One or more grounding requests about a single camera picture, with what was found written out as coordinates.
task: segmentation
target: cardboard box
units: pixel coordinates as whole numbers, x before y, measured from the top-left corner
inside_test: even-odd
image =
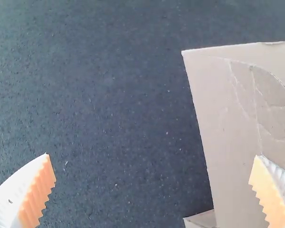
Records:
[[[266,228],[248,179],[256,154],[285,169],[285,42],[186,50],[182,55],[216,226]]]
[[[214,210],[184,218],[186,228],[215,228],[216,219]]]

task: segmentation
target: crease in cardboard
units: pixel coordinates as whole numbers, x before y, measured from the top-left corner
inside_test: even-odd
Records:
[[[257,111],[259,104],[257,102],[257,95],[259,95],[259,96],[261,96],[263,98],[265,104],[267,105],[267,111],[269,112],[268,114],[270,114],[273,117],[273,119],[275,117],[272,115],[272,112],[270,110],[276,108],[276,109],[279,109],[279,110],[283,111],[283,109],[285,109],[285,98],[281,100],[281,95],[279,96],[279,101],[282,102],[282,105],[278,105],[276,103],[270,104],[269,100],[271,99],[271,97],[270,98],[266,98],[266,96],[269,96],[269,95],[264,95],[262,89],[258,88],[258,85],[260,83],[258,83],[258,85],[256,84],[256,77],[260,77],[261,75],[269,75],[272,79],[274,79],[274,81],[272,83],[277,83],[278,87],[279,87],[279,91],[281,91],[281,93],[284,94],[284,95],[285,95],[285,86],[283,85],[281,80],[279,80],[274,74],[266,71],[265,69],[262,69],[261,67],[258,67],[256,65],[250,65],[250,64],[247,64],[247,63],[244,63],[244,62],[232,61],[230,59],[227,59],[227,61],[228,61],[229,69],[230,69],[230,75],[231,75],[231,77],[234,79],[234,81],[236,83],[236,85],[234,85],[234,83],[232,83],[232,80],[231,80],[231,85],[233,87],[233,91],[234,91],[235,96],[236,96],[237,104],[239,105],[239,107],[243,111],[243,115],[246,118],[256,118],[256,124],[257,124],[256,128],[257,128],[258,135],[259,135],[260,152],[262,154],[263,153],[263,149],[262,149],[262,136],[261,136],[261,132],[260,132],[260,127],[262,127],[269,135],[274,137],[274,139],[276,139],[277,141],[284,141],[285,140],[285,136],[279,136],[278,134],[274,135],[275,131],[271,131],[270,130],[270,126],[266,126],[266,124],[263,124],[262,121],[259,121],[259,117],[258,117],[259,115],[258,115],[258,111]],[[245,106],[241,103],[241,101],[239,99],[238,88],[236,88],[236,86],[239,85],[244,90],[244,92],[247,92],[247,89],[245,88],[245,86],[243,86],[240,83],[240,80],[237,78],[237,74],[234,72],[233,65],[235,63],[236,64],[246,65],[246,67],[249,69],[249,72],[251,74],[252,87],[253,87],[253,95],[252,96],[253,96],[254,114],[251,114],[249,111],[247,111]],[[281,127],[281,128],[285,127],[285,126],[282,126],[278,121],[277,121],[277,123],[279,124],[279,127]]]

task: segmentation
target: dark carpet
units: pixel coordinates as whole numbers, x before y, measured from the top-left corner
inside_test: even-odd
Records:
[[[275,40],[285,0],[0,0],[0,184],[48,152],[41,228],[183,227],[212,201],[181,50]]]

